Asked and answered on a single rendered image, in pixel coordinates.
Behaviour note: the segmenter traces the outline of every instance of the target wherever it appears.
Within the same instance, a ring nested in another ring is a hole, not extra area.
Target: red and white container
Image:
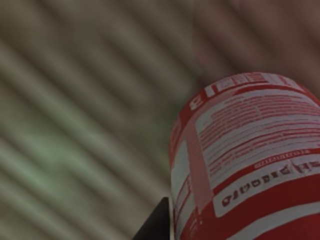
[[[244,73],[199,91],[170,138],[176,240],[319,240],[320,107]]]

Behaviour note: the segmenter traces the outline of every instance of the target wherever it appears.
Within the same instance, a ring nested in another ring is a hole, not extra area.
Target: corrugated surface
[[[194,22],[202,84],[264,70],[318,93],[316,1],[245,1]],[[170,127],[200,73],[192,6],[0,1],[0,239],[128,240],[170,194]]]

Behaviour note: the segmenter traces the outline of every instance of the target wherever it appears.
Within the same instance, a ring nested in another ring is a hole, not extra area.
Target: white stripe
[[[290,207],[260,218],[227,240],[255,239],[281,225],[318,213],[320,213],[320,202]]]

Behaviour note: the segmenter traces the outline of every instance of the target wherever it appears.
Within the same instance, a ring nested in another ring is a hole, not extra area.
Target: black object
[[[132,240],[170,240],[169,198],[164,197]]]

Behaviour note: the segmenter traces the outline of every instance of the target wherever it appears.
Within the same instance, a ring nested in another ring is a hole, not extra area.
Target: cylindrical container
[[[176,240],[319,240],[320,107],[244,73],[199,91],[170,138]]]

